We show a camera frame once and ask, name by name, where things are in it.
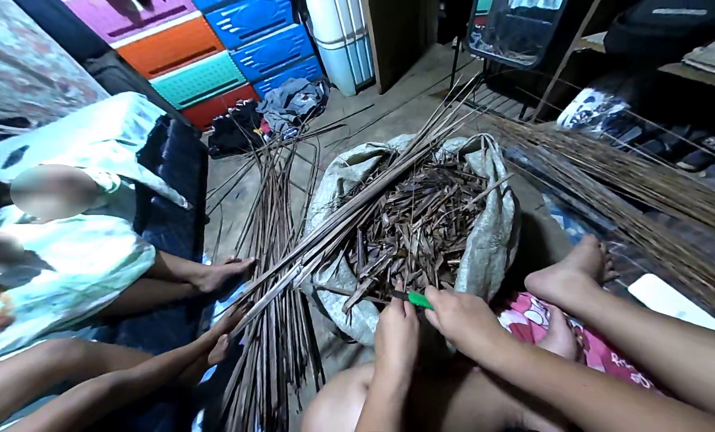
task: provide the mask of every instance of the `bare foot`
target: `bare foot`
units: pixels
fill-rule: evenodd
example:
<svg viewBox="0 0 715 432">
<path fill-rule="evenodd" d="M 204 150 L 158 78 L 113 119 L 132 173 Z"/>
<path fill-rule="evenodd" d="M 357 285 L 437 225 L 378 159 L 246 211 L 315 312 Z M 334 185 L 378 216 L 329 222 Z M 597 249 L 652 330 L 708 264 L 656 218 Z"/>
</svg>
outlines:
<svg viewBox="0 0 715 432">
<path fill-rule="evenodd" d="M 229 348 L 229 337 L 222 334 L 216 341 L 216 346 L 208 353 L 208 367 L 219 364 L 227 357 L 227 348 Z"/>
<path fill-rule="evenodd" d="M 536 342 L 536 346 L 562 358 L 578 360 L 581 347 L 568 320 L 565 319 L 565 314 L 554 304 L 547 304 L 546 307 L 549 309 L 549 329 L 544 338 Z"/>
<path fill-rule="evenodd" d="M 579 278 L 591 278 L 602 285 L 618 276 L 612 268 L 605 242 L 587 234 L 563 260 L 529 274 L 525 288 L 538 298 L 561 304 L 559 294 L 579 285 Z"/>
<path fill-rule="evenodd" d="M 248 279 L 255 265 L 256 258 L 229 257 L 223 264 L 205 266 L 205 272 L 192 284 L 201 292 L 210 293 L 220 289 L 230 278 L 240 276 Z"/>
<path fill-rule="evenodd" d="M 221 318 L 214 324 L 209 331 L 214 332 L 214 334 L 229 334 L 237 326 L 237 323 L 245 316 L 245 313 L 250 308 L 249 304 L 246 304 L 242 308 L 231 308 L 221 315 Z"/>
</svg>

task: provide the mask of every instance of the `gray cloth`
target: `gray cloth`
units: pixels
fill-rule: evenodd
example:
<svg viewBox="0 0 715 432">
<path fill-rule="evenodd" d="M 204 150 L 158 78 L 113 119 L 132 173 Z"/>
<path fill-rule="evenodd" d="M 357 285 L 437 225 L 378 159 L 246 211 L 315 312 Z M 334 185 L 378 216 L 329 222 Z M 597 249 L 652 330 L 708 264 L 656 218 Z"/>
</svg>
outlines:
<svg viewBox="0 0 715 432">
<path fill-rule="evenodd" d="M 298 116 L 303 116 L 328 97 L 324 82 L 313 84 L 304 78 L 288 78 L 280 87 L 264 95 L 256 112 L 275 132 L 285 132 Z"/>
</svg>

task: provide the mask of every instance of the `black bag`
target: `black bag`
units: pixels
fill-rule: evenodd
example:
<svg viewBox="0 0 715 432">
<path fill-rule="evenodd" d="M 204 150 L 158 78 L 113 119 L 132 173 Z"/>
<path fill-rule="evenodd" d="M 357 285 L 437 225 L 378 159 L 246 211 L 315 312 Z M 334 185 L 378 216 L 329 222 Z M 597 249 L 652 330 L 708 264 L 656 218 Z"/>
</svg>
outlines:
<svg viewBox="0 0 715 432">
<path fill-rule="evenodd" d="M 715 41 L 715 0 L 643 0 L 619 14 L 605 51 L 641 62 L 679 62 Z"/>
</svg>

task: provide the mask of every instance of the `plastic drawer cabinet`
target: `plastic drawer cabinet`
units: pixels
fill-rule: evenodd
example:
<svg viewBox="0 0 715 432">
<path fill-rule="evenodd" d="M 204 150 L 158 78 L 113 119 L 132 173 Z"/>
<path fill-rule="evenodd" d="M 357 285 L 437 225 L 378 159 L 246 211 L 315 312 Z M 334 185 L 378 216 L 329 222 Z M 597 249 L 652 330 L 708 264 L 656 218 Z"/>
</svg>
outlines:
<svg viewBox="0 0 715 432">
<path fill-rule="evenodd" d="M 256 91 L 250 84 L 243 85 L 240 88 L 219 94 L 207 101 L 192 105 L 185 109 L 182 114 L 188 118 L 196 128 L 207 131 L 213 124 L 214 118 L 222 114 L 227 114 L 228 108 L 234 107 L 237 101 L 247 99 L 260 101 L 259 95 L 256 94 Z"/>
<path fill-rule="evenodd" d="M 195 6 L 198 7 L 203 12 L 209 12 L 217 7 L 220 7 L 218 5 L 224 4 L 224 3 L 234 3 L 237 0 L 192 0 Z"/>
<path fill-rule="evenodd" d="M 245 78 L 229 54 L 220 52 L 150 82 L 176 109 L 184 109 L 243 84 Z"/>
<path fill-rule="evenodd" d="M 118 47 L 118 53 L 146 78 L 154 78 L 224 51 L 224 45 L 202 16 L 173 23 Z"/>
<path fill-rule="evenodd" d="M 278 73 L 314 54 L 304 26 L 292 24 L 230 52 L 248 81 Z"/>
<path fill-rule="evenodd" d="M 237 48 L 254 39 L 294 23 L 290 0 L 244 0 L 207 13 L 227 49 Z"/>
<path fill-rule="evenodd" d="M 256 89 L 256 93 L 263 99 L 267 92 L 280 87 L 288 78 L 306 78 L 310 81 L 314 81 L 321 76 L 323 76 L 323 69 L 320 68 L 317 57 L 313 55 L 312 57 L 306 58 L 303 62 L 294 64 L 288 69 L 285 69 L 283 72 L 279 72 L 276 75 L 254 83 L 254 88 Z"/>
<path fill-rule="evenodd" d="M 64 3 L 109 43 L 197 10 L 191 0 L 64 0 Z"/>
</svg>

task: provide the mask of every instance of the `hand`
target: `hand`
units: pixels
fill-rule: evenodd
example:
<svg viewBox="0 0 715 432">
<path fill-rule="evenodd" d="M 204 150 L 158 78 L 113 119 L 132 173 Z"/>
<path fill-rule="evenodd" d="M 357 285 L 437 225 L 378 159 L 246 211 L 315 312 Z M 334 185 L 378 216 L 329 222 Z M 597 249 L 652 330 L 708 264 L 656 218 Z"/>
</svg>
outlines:
<svg viewBox="0 0 715 432">
<path fill-rule="evenodd" d="M 393 298 L 384 308 L 376 326 L 375 345 L 376 375 L 410 382 L 419 352 L 419 319 L 410 302 Z"/>
<path fill-rule="evenodd" d="M 467 357 L 501 348 L 515 339 L 509 335 L 485 300 L 471 295 L 427 287 L 424 291 L 435 310 L 425 309 L 429 323 Z"/>
</svg>

